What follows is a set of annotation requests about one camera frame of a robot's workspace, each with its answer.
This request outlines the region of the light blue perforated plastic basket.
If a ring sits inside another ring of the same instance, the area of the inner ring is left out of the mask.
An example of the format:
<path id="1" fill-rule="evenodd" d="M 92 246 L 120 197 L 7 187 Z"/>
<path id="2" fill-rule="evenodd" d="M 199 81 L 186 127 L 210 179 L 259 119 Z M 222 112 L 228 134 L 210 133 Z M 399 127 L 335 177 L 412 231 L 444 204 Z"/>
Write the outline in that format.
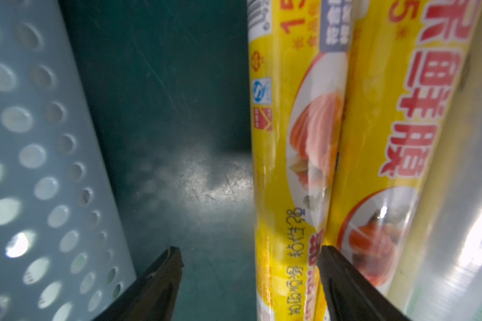
<path id="1" fill-rule="evenodd" d="M 0 320 L 93 320 L 136 275 L 57 1 L 0 1 Z"/>

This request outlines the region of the long yellow wrap roll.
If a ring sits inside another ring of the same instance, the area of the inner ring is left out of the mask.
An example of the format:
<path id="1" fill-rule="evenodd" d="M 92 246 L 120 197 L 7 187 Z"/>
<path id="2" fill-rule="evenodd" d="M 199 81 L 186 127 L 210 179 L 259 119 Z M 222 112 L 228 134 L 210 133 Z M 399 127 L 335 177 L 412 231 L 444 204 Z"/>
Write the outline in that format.
<path id="1" fill-rule="evenodd" d="M 358 1 L 249 1 L 257 318 L 312 320 Z"/>

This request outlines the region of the short yellow orange wrap roll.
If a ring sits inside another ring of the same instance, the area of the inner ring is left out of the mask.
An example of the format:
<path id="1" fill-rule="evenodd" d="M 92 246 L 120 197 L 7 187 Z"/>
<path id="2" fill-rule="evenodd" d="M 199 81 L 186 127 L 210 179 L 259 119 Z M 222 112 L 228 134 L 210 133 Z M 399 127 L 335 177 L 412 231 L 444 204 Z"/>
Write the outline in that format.
<path id="1" fill-rule="evenodd" d="M 324 243 L 385 296 L 415 273 L 418 204 L 482 1 L 356 1 Z"/>

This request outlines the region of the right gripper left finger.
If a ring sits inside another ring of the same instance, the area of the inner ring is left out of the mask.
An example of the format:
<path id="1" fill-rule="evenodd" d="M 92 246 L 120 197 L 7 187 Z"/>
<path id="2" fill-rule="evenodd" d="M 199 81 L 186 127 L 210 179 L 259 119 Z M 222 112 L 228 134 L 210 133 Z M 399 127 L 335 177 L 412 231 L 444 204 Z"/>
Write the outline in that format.
<path id="1" fill-rule="evenodd" d="M 171 321 L 183 274 L 178 247 L 169 247 L 95 321 Z"/>

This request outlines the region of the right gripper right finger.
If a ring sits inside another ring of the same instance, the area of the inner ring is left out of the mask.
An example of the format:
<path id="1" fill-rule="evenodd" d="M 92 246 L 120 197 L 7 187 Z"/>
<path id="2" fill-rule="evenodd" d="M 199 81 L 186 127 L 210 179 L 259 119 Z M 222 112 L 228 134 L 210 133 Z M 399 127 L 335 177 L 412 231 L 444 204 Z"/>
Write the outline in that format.
<path id="1" fill-rule="evenodd" d="M 331 320 L 409 321 L 333 246 L 323 246 L 318 264 Z"/>

